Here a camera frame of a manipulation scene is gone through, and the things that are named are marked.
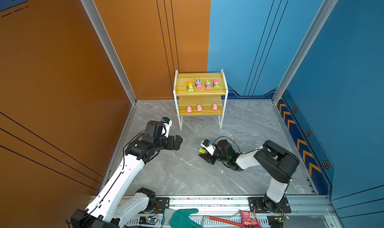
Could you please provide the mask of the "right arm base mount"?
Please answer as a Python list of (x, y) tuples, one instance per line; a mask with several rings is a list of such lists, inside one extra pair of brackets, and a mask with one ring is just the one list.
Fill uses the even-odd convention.
[(249, 197), (248, 202), (250, 210), (255, 213), (289, 214), (292, 212), (286, 196), (283, 196), (278, 203), (272, 201), (268, 197)]

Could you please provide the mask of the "green truck pink tank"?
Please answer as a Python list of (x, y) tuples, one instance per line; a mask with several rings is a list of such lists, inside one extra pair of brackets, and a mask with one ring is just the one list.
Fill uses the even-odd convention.
[(219, 84), (219, 81), (217, 79), (214, 80), (214, 89), (220, 89), (220, 84)]

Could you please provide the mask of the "pink green toy car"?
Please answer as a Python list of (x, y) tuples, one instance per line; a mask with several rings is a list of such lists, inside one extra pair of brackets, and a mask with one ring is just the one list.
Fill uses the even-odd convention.
[(208, 79), (206, 80), (205, 88), (206, 88), (206, 90), (211, 90), (212, 89), (211, 82)]

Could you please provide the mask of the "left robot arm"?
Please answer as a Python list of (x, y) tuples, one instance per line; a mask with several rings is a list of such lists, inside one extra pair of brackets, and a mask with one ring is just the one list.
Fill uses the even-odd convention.
[(140, 188), (122, 206), (126, 190), (142, 168), (163, 150), (179, 150), (183, 139), (169, 134), (172, 121), (163, 117), (149, 121), (144, 132), (123, 147), (118, 168), (99, 194), (84, 210), (77, 209), (67, 221), (70, 228), (123, 228), (141, 212), (149, 213), (156, 205), (156, 193)]

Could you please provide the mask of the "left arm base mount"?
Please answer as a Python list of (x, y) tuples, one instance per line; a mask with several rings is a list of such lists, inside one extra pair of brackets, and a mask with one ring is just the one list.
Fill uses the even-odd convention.
[(160, 210), (160, 212), (164, 212), (166, 208), (169, 208), (170, 198), (169, 197), (156, 197), (154, 199), (150, 199), (147, 207), (140, 211), (139, 214), (155, 214)]

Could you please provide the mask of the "pink grey toy truck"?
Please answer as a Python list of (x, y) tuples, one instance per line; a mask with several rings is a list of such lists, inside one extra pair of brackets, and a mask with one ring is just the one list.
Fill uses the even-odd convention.
[(196, 79), (196, 88), (197, 89), (202, 89), (202, 83), (199, 79)]

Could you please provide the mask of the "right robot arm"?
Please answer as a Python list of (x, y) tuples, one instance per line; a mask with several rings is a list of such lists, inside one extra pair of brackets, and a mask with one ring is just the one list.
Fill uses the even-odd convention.
[(250, 210), (256, 213), (292, 212), (286, 191), (292, 181), (292, 175), (300, 164), (299, 159), (290, 151), (268, 140), (261, 147), (246, 153), (237, 153), (227, 140), (217, 144), (205, 139), (201, 142), (199, 156), (210, 164), (221, 161), (227, 168), (239, 172), (260, 166), (271, 176), (265, 195), (249, 198)]

